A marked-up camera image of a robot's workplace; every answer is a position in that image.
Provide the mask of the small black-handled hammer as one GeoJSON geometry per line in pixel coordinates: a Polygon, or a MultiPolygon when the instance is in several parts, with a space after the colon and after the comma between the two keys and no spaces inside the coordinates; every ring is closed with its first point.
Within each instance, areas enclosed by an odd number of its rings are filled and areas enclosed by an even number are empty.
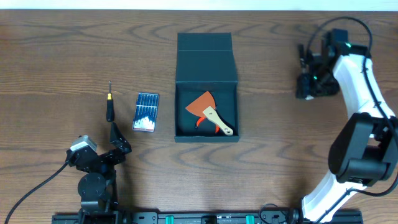
{"type": "Polygon", "coordinates": [[[301,74],[297,79],[296,97],[303,100],[312,100],[313,75],[310,73],[303,44],[298,45],[301,74]]]}

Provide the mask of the red scraper wooden handle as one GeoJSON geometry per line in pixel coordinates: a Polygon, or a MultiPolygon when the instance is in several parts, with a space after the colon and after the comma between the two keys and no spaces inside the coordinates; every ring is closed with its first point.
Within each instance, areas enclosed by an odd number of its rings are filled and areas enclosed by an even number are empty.
{"type": "Polygon", "coordinates": [[[227,136],[233,135],[233,130],[225,124],[216,112],[216,104],[212,94],[209,91],[204,92],[201,96],[191,102],[185,109],[198,117],[206,117],[208,121],[211,121],[215,126],[219,126],[220,130],[227,136]]]}

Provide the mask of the red-handled pliers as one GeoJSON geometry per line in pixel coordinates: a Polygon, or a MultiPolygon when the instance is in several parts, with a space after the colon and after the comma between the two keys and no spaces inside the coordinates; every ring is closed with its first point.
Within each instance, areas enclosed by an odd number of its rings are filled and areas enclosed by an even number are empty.
{"type": "MultiPolygon", "coordinates": [[[[199,125],[201,125],[201,123],[202,123],[204,120],[206,120],[206,117],[200,117],[200,118],[196,121],[196,123],[195,123],[195,129],[198,129],[199,125]]],[[[220,130],[220,127],[219,127],[219,126],[216,126],[215,133],[217,134],[217,133],[219,132],[219,130],[220,130]]]]}

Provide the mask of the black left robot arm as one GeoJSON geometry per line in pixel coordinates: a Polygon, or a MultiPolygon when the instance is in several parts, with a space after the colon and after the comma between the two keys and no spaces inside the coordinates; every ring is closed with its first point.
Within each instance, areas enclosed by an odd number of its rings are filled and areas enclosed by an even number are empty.
{"type": "Polygon", "coordinates": [[[84,135],[67,150],[65,162],[86,173],[78,183],[81,197],[78,223],[127,223],[131,220],[126,212],[118,209],[115,166],[126,160],[132,148],[115,122],[111,123],[109,142],[114,149],[98,154],[97,144],[84,135]]]}

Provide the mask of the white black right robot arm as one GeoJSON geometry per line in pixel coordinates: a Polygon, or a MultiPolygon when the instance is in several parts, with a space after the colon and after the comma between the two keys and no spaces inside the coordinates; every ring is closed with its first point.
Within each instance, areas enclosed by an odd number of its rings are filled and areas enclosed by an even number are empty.
{"type": "Polygon", "coordinates": [[[366,188],[390,178],[397,165],[397,116],[388,107],[373,75],[366,46],[335,42],[312,55],[299,45],[302,74],[296,97],[313,99],[342,92],[348,121],[328,154],[328,172],[301,201],[300,223],[331,223],[356,193],[385,196],[366,188]]]}

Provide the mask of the blue screwdriver bit case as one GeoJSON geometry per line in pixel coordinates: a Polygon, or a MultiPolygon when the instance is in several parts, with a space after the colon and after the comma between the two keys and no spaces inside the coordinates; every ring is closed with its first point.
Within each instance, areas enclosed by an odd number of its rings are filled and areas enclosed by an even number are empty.
{"type": "Polygon", "coordinates": [[[136,100],[136,112],[132,122],[133,131],[153,133],[159,107],[159,94],[139,93],[136,100]]]}

